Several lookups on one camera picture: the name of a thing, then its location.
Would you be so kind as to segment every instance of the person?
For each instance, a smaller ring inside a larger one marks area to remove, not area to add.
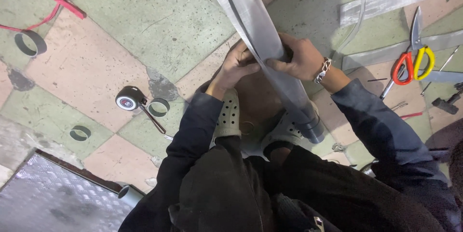
[[[325,58],[308,39],[280,34],[291,62],[266,66],[313,81]],[[262,141],[264,156],[243,159],[235,84],[259,71],[241,41],[205,93],[196,93],[167,147],[158,184],[120,232],[138,231],[460,231],[461,213],[413,129],[358,79],[331,67],[321,85],[377,159],[372,178],[301,147],[284,114]],[[215,146],[209,148],[211,141]]]

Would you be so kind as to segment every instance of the yellow handle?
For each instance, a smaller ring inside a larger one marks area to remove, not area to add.
[[[421,61],[423,60],[423,55],[425,53],[429,57],[428,67],[426,67],[423,74],[418,75],[418,69],[420,69]],[[416,59],[415,59],[414,79],[415,80],[423,80],[426,76],[428,76],[429,73],[431,73],[432,69],[434,68],[434,63],[435,62],[436,62],[436,57],[434,56],[434,53],[432,52],[432,50],[428,46],[425,46],[424,48],[420,48],[418,50],[418,56],[416,56]]]

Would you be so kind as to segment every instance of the black pants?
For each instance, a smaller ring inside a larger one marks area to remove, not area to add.
[[[185,231],[275,231],[276,193],[304,202],[342,231],[442,230],[419,203],[302,147],[278,167],[257,156],[242,159],[238,136],[215,143],[183,179],[173,223]]]

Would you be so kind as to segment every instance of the red strap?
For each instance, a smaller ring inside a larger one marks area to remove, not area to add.
[[[72,13],[74,13],[76,16],[78,16],[81,19],[84,19],[87,16],[85,14],[85,12],[83,12],[79,8],[75,7],[74,5],[70,4],[66,0],[54,0],[54,1],[56,1],[56,6],[53,9],[53,11],[50,13],[50,15],[48,15],[46,18],[44,18],[42,22],[30,26],[30,27],[26,28],[26,30],[37,28],[38,26],[49,22],[54,16],[56,16],[56,13],[58,12],[58,9],[59,9],[60,5],[64,6],[66,9],[68,9],[69,11],[71,11]],[[13,27],[8,27],[8,26],[3,26],[3,25],[0,25],[0,28],[5,28],[5,29],[9,29],[9,30],[13,30],[13,31],[19,31],[19,32],[23,31],[20,28],[13,28]]]

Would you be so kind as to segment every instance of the dark blue sleeve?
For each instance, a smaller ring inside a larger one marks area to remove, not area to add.
[[[222,107],[222,101],[210,95],[194,95],[174,140],[166,149],[167,157],[159,167],[156,187],[129,213],[120,232],[170,231],[168,207],[179,202],[183,177],[209,150]]]
[[[378,159],[372,166],[376,178],[422,203],[447,231],[461,231],[461,212],[447,178],[413,129],[358,79],[331,98]]]

